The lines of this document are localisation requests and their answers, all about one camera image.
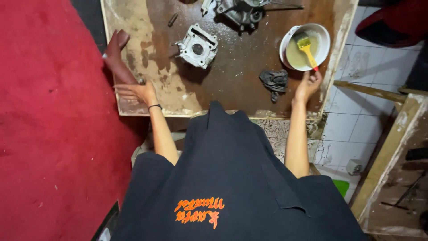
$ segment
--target person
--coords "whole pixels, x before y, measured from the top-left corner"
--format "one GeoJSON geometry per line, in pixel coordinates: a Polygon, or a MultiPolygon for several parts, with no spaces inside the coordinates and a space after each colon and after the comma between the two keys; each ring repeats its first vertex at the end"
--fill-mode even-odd
{"type": "Polygon", "coordinates": [[[179,158],[153,84],[115,85],[150,107],[155,152],[136,159],[112,240],[366,240],[331,178],[309,175],[306,105],[321,82],[305,72],[296,90],[285,165],[219,102],[190,120],[179,158]]]}

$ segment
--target wooden workbench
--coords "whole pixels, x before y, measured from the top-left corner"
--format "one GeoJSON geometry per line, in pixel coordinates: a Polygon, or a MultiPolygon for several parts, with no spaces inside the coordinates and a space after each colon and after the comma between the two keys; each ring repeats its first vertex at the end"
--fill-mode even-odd
{"type": "MultiPolygon", "coordinates": [[[[191,117],[203,113],[212,100],[225,110],[243,110],[250,117],[289,118],[291,100],[302,72],[289,70],[287,92],[273,104],[270,92],[258,78],[260,72],[280,70],[279,45],[282,37],[295,25],[319,23],[327,28],[332,39],[330,54],[321,64],[325,76],[321,91],[309,102],[309,119],[321,117],[325,97],[356,9],[357,0],[287,0],[301,4],[304,10],[267,11],[257,30],[240,36],[236,27],[224,18],[215,18],[211,3],[202,17],[202,0],[101,0],[107,39],[115,29],[124,29],[131,36],[122,51],[122,59],[137,78],[150,78],[155,85],[165,116],[191,117]],[[167,23],[179,13],[174,25],[167,23]],[[184,64],[176,46],[190,25],[199,23],[216,35],[218,53],[207,70],[184,64]]],[[[118,98],[120,115],[147,116],[144,104],[118,98]]]]}

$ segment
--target red carpet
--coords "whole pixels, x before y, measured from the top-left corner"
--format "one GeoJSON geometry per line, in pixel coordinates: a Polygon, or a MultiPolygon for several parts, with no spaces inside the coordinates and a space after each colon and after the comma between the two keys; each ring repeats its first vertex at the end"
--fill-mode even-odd
{"type": "Polygon", "coordinates": [[[142,140],[68,0],[4,0],[0,22],[0,240],[90,240],[142,140]]]}

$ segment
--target dirty cloth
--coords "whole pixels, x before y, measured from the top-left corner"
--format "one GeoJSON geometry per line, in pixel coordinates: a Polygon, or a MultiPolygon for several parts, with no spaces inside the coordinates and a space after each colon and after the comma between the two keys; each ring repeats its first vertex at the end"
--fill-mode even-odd
{"type": "Polygon", "coordinates": [[[270,90],[270,99],[272,102],[278,100],[278,92],[285,93],[288,83],[287,70],[282,69],[280,71],[263,70],[259,75],[263,85],[270,90]]]}
{"type": "Polygon", "coordinates": [[[183,154],[137,156],[111,241],[367,240],[330,177],[296,178],[264,130],[212,102],[183,154]]]}

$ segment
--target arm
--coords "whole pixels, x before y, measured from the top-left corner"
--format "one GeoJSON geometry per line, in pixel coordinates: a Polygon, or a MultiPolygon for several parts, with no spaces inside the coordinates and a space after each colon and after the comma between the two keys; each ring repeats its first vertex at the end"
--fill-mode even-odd
{"type": "Polygon", "coordinates": [[[306,104],[312,94],[318,90],[321,82],[320,72],[316,72],[314,76],[309,76],[309,72],[306,71],[291,102],[292,111],[285,150],[285,166],[297,178],[309,175],[306,104]]]}
{"type": "MultiPolygon", "coordinates": [[[[145,85],[117,84],[114,88],[116,93],[123,99],[138,100],[146,103],[147,106],[159,104],[155,88],[149,80],[145,85]]],[[[177,147],[172,139],[171,131],[160,107],[154,106],[150,108],[150,121],[153,129],[155,153],[165,157],[175,165],[178,161],[177,147]]]]}

